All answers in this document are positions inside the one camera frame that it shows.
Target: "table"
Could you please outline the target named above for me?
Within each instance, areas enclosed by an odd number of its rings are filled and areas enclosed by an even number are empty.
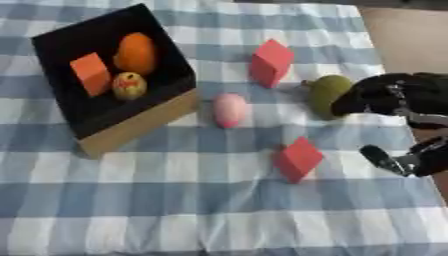
[[[100,160],[81,157],[29,37],[136,1],[0,3],[0,255],[443,255],[448,217],[430,178],[372,167],[357,150],[413,144],[397,117],[324,122],[302,79],[383,72],[355,7],[144,1],[194,67],[197,113]],[[295,53],[281,85],[247,76],[254,49],[275,38]],[[252,113],[213,124],[210,100],[235,92]],[[300,184],[271,163],[305,136],[325,160]]]

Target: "box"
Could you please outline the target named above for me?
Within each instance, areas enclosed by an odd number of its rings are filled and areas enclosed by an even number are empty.
[[[145,77],[148,90],[133,101],[120,101],[112,90],[90,98],[70,61],[96,52],[112,75],[121,39],[133,32],[151,37],[157,47],[156,70]],[[81,148],[91,157],[143,135],[195,110],[193,69],[144,4],[32,38],[56,101]]]

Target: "red block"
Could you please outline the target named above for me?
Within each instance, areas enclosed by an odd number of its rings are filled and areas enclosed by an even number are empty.
[[[321,152],[307,139],[299,137],[292,145],[277,153],[274,157],[274,165],[291,183],[297,183],[322,159]]]
[[[249,67],[250,75],[261,85],[272,88],[286,74],[294,53],[274,39],[257,48]]]
[[[70,66],[90,97],[98,96],[110,88],[110,73],[98,54],[85,55],[70,62]]]

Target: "green fruit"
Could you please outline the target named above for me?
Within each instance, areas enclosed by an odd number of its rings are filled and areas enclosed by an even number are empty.
[[[331,112],[331,105],[352,87],[346,77],[329,75],[308,82],[311,109],[325,120],[338,118]]]

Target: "pink ball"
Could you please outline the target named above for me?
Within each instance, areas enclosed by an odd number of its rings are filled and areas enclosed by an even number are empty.
[[[248,106],[243,97],[234,93],[223,93],[213,103],[215,120],[224,128],[231,128],[244,119]]]

